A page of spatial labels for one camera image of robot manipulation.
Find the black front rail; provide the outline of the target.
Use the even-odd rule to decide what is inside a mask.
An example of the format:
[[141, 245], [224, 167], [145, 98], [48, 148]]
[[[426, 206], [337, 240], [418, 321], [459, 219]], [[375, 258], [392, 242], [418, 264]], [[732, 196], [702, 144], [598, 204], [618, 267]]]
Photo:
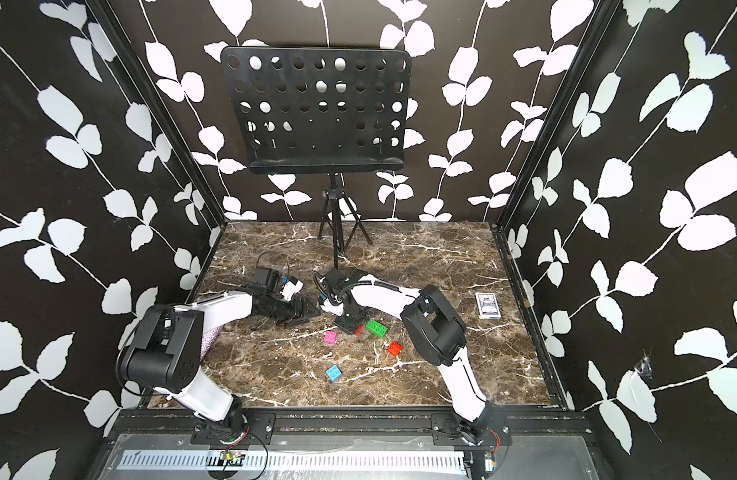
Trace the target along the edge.
[[330, 434], [416, 435], [430, 437], [436, 446], [490, 448], [508, 446], [523, 436], [579, 436], [594, 440], [581, 413], [554, 407], [502, 406], [486, 415], [482, 432], [466, 434], [448, 406], [246, 408], [242, 428], [210, 422], [186, 409], [128, 409], [118, 416], [112, 434], [184, 434], [193, 442], [220, 445], [250, 430], [265, 444], [284, 435]]

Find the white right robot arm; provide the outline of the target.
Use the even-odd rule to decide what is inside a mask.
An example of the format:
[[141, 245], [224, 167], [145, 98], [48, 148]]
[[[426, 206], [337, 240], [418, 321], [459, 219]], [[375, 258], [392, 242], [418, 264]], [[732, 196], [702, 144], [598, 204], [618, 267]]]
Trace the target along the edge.
[[460, 422], [480, 427], [489, 402], [468, 359], [466, 325], [437, 287], [405, 288], [362, 270], [345, 274], [336, 268], [314, 274], [314, 283], [322, 309], [346, 333], [366, 327], [372, 309], [400, 320], [416, 352], [440, 372]]

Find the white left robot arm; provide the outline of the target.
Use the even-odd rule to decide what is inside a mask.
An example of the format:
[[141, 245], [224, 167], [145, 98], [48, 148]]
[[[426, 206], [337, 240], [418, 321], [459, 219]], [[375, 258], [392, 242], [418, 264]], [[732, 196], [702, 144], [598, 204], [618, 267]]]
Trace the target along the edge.
[[264, 316], [277, 326], [298, 326], [318, 316], [316, 304], [300, 294], [304, 284], [258, 267], [252, 281], [188, 305], [154, 305], [134, 327], [116, 359], [116, 377], [170, 396], [204, 422], [244, 429], [242, 402], [202, 370], [204, 338], [224, 325]]

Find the white perforated strip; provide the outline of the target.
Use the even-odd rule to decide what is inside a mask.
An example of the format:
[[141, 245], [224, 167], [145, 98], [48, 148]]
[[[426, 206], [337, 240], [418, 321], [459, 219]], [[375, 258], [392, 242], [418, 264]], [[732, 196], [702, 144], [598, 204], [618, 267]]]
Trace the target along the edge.
[[463, 454], [454, 451], [276, 451], [126, 450], [118, 471], [355, 471], [466, 474]]

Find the green lego brick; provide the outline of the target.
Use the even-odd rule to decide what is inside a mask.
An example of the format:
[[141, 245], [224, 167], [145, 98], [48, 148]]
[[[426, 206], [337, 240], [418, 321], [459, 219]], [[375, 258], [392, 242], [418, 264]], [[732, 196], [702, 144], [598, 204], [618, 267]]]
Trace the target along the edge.
[[384, 338], [384, 336], [386, 336], [387, 327], [375, 320], [369, 320], [368, 323], [366, 323], [366, 330], [378, 338]]

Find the black music stand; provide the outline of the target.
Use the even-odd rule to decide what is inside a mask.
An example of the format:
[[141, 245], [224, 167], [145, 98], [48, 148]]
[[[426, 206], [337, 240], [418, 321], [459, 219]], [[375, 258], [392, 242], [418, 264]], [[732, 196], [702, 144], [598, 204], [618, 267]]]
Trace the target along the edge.
[[334, 254], [342, 228], [344, 173], [396, 172], [412, 60], [404, 50], [228, 46], [220, 52], [250, 169], [256, 174], [326, 174], [322, 228]]

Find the blue lego brick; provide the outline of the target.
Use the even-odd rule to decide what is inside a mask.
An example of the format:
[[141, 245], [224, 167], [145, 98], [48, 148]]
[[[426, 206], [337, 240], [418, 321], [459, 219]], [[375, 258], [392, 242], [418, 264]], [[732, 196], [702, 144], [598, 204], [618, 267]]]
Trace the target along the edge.
[[326, 376], [330, 382], [336, 382], [342, 378], [342, 370], [338, 366], [334, 365], [326, 370]]

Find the purple glitter object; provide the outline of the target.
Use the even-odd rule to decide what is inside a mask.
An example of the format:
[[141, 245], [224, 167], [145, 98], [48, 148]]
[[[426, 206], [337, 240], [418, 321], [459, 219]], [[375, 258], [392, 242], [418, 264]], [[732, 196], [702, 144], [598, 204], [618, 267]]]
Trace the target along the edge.
[[202, 348], [200, 348], [200, 359], [204, 359], [204, 357], [206, 357], [206, 354], [208, 354], [210, 348], [212, 348], [212, 346], [214, 346], [214, 343], [216, 343], [216, 339], [218, 339], [218, 335], [220, 335], [220, 333], [222, 333], [222, 328], [216, 327], [210, 329], [210, 331], [202, 335]]

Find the playing card box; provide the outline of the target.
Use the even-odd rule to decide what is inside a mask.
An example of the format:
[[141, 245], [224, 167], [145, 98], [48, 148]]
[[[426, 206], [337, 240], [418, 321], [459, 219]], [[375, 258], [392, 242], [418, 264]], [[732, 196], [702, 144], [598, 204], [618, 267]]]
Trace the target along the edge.
[[494, 293], [476, 292], [475, 301], [480, 319], [498, 320], [501, 318], [500, 308]]

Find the pink lego brick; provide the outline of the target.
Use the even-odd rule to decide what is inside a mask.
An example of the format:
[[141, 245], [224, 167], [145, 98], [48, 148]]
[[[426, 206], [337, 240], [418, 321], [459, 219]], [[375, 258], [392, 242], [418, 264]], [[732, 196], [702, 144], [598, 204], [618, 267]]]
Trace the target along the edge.
[[324, 342], [326, 342], [326, 344], [334, 345], [336, 344], [336, 340], [338, 340], [338, 332], [326, 331], [326, 334], [324, 334]]

